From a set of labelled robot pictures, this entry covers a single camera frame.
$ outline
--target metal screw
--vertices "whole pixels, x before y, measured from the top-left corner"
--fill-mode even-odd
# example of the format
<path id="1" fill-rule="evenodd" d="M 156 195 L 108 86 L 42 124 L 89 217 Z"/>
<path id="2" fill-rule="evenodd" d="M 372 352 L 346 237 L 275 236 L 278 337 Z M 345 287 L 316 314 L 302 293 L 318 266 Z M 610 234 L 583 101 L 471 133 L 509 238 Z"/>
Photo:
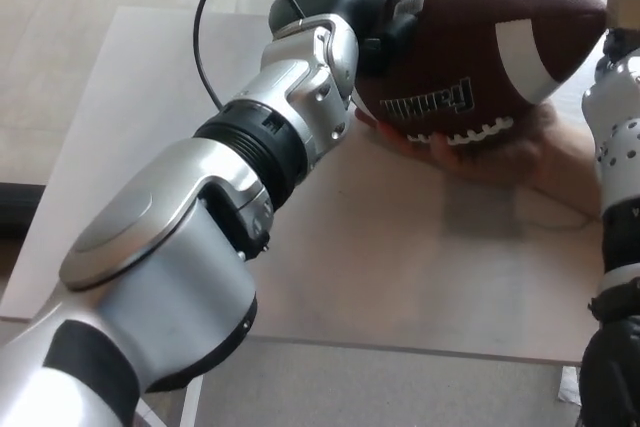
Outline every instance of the metal screw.
<path id="1" fill-rule="evenodd" d="M 316 100 L 318 102 L 325 99 L 327 95 L 331 92 L 331 86 L 329 84 L 324 84 L 318 89 L 318 93 L 316 94 Z"/>
<path id="2" fill-rule="evenodd" d="M 342 122 L 339 124 L 331 133 L 331 138 L 333 140 L 338 140 L 342 134 L 344 134 L 344 130 L 347 128 L 346 124 Z"/>

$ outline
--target table surface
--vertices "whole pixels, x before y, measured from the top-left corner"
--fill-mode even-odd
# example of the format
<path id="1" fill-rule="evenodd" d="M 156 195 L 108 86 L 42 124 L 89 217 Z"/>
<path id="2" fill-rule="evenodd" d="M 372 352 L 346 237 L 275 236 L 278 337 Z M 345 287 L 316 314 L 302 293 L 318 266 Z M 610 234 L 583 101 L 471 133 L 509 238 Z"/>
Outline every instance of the table surface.
<path id="1" fill-rule="evenodd" d="M 116 14 L 0 316 L 33 317 L 90 220 L 214 114 L 192 59 L 192 15 Z M 258 71 L 266 19 L 209 14 L 202 36 L 212 83 L 228 99 Z M 554 95 L 561 115 L 582 121 L 597 58 Z M 602 273 L 599 224 L 528 190 L 445 176 L 356 122 L 279 211 L 272 238 L 250 264 L 256 336 L 577 363 L 597 328 L 586 306 Z"/>

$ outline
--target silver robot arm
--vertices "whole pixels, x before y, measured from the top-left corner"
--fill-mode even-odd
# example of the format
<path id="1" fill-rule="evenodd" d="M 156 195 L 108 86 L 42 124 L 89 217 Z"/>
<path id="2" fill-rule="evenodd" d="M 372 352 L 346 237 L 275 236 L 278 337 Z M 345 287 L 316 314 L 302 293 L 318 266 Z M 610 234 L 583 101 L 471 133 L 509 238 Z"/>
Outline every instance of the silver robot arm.
<path id="1" fill-rule="evenodd" d="M 582 110 L 602 186 L 600 329 L 582 358 L 586 427 L 640 425 L 640 0 L 608 0 L 610 30 Z"/>
<path id="2" fill-rule="evenodd" d="M 235 350 L 257 309 L 245 262 L 346 134 L 357 61 L 342 18 L 288 25 L 222 112 L 116 195 L 0 351 L 0 426 L 130 425 L 142 393 L 184 387 Z"/>

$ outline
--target gray floor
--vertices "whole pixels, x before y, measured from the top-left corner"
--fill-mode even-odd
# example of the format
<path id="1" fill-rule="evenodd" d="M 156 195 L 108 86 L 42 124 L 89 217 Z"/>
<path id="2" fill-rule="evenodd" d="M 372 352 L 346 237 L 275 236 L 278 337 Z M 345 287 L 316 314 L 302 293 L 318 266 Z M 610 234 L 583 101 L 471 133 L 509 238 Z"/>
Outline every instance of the gray floor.
<path id="1" fill-rule="evenodd" d="M 19 246 L 0 244 L 0 295 Z M 0 322 L 0 345 L 23 326 Z M 203 382 L 197 427 L 572 427 L 560 368 L 250 340 Z M 145 396 L 179 427 L 184 391 Z"/>

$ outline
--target brown football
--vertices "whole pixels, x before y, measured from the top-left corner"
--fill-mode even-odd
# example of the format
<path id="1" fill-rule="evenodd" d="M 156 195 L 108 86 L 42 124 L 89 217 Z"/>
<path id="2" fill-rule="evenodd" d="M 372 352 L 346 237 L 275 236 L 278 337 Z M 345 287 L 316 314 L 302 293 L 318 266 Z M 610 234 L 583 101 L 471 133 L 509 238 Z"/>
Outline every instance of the brown football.
<path id="1" fill-rule="evenodd" d="M 605 30 L 600 0 L 393 0 L 418 18 L 411 48 L 359 74 L 358 119 L 454 145 L 507 131 L 582 64 Z"/>

